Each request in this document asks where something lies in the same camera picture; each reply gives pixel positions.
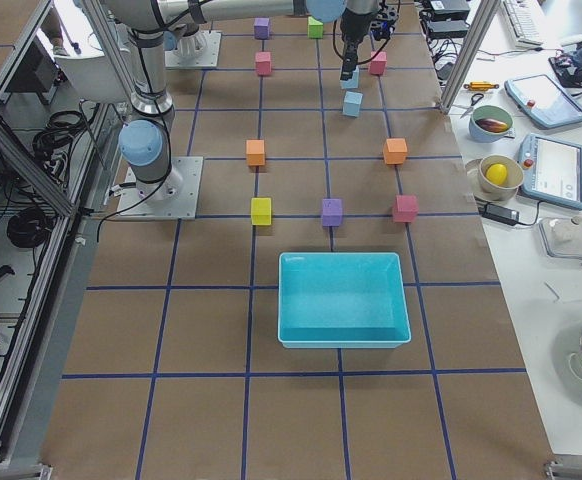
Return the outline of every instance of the bowl handle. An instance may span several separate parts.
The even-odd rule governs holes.
[[[582,376],[576,373],[573,365],[574,361],[573,359],[576,358],[577,356],[578,354],[575,352],[570,353],[569,356],[567,357],[567,366],[569,367],[569,370],[571,370],[573,376],[582,382]],[[582,367],[582,361],[579,361],[578,364],[580,365],[580,367]]]

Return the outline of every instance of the yellow ball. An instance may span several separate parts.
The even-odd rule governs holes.
[[[494,185],[501,187],[504,185],[504,182],[507,181],[508,173],[509,172],[507,171],[507,167],[505,165],[502,163],[494,163],[489,168],[487,168],[484,176]]]

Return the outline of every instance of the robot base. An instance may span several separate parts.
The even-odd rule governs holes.
[[[202,35],[206,46],[197,55],[181,56],[175,52],[165,52],[165,63],[169,70],[194,70],[201,68],[216,68],[220,55],[220,40],[222,34],[218,31],[200,31],[196,35]]]
[[[173,157],[172,168],[176,169],[183,178],[183,183],[176,194],[152,202],[151,199],[141,203],[120,216],[137,218],[138,220],[173,220],[182,218],[193,220],[198,205],[200,179],[202,178],[202,157]],[[127,171],[125,182],[135,182],[135,175],[131,168]],[[129,208],[140,200],[138,190],[129,188],[122,192],[118,210]]]

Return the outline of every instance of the tablet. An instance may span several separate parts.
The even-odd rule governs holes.
[[[524,170],[522,195],[582,210],[582,145],[530,133],[518,162]]]
[[[541,128],[582,122],[582,106],[547,75],[512,78],[504,82],[504,88]]]

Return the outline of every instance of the keyboard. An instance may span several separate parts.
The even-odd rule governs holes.
[[[527,2],[533,1],[535,0],[502,0],[505,23],[518,48],[535,48],[544,43],[527,6]]]

